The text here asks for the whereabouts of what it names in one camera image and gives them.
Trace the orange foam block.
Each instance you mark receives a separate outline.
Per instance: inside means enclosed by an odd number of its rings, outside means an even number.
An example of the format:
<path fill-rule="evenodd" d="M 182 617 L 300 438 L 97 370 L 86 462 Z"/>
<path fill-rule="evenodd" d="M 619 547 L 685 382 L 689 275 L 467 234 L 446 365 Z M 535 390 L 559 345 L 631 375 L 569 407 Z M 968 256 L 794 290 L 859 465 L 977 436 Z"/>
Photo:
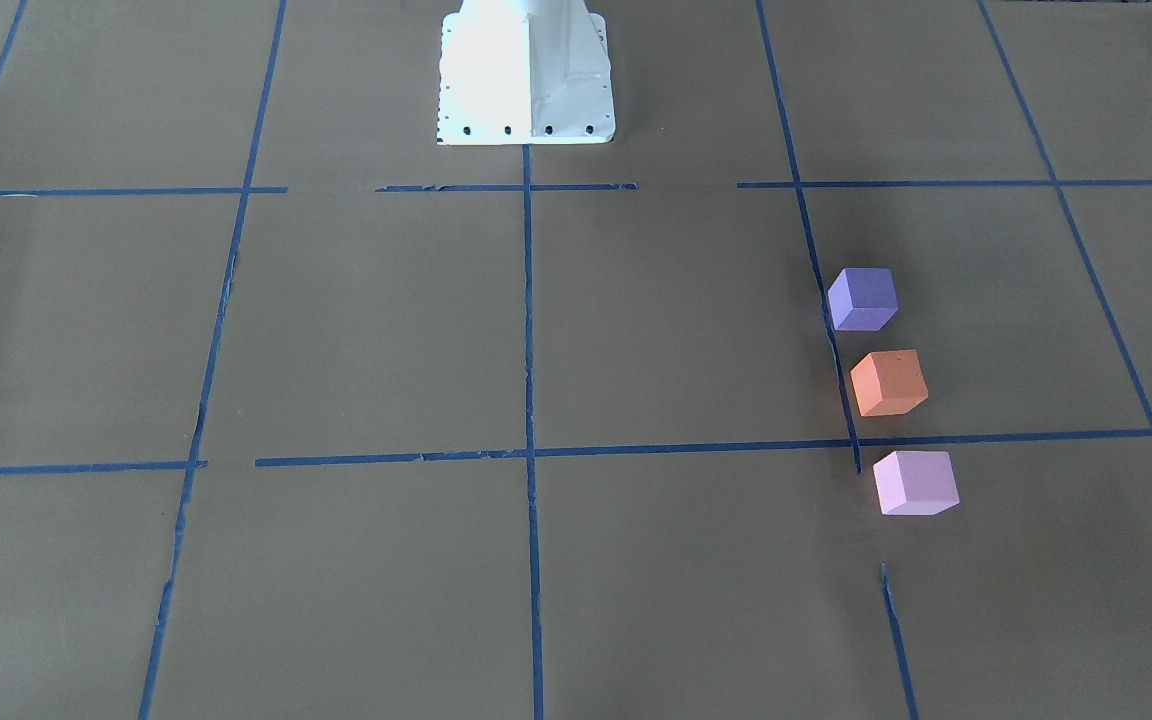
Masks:
<path fill-rule="evenodd" d="M 914 348 L 870 353 L 850 370 L 849 379 L 861 416 L 910 414 L 931 396 Z"/>

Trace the purple foam block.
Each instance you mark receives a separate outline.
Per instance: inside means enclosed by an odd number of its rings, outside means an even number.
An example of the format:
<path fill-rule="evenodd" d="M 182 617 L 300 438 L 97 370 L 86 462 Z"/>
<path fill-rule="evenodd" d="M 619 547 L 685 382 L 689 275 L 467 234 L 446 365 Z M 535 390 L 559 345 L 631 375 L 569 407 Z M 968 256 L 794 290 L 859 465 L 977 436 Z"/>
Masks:
<path fill-rule="evenodd" d="M 847 266 L 827 291 L 835 331 L 877 332 L 899 313 L 900 301 L 892 270 Z"/>

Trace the pink foam block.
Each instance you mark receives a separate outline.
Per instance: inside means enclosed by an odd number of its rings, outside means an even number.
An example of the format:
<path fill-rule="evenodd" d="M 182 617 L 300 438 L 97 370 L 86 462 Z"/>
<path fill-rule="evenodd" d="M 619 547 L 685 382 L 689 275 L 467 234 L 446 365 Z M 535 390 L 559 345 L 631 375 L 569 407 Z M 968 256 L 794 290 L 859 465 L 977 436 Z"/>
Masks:
<path fill-rule="evenodd" d="M 887 516 L 933 516 L 961 502 L 946 450 L 893 450 L 873 467 L 879 510 Z"/>

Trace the white pedestal column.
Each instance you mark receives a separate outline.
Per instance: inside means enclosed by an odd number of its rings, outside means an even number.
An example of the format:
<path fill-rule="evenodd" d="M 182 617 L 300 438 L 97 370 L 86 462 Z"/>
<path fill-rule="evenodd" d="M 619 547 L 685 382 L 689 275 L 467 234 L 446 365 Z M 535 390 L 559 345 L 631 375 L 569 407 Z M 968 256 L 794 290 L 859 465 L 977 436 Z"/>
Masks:
<path fill-rule="evenodd" d="M 616 136 L 608 28 L 584 1 L 463 1 L 442 18 L 438 69 L 439 145 Z"/>

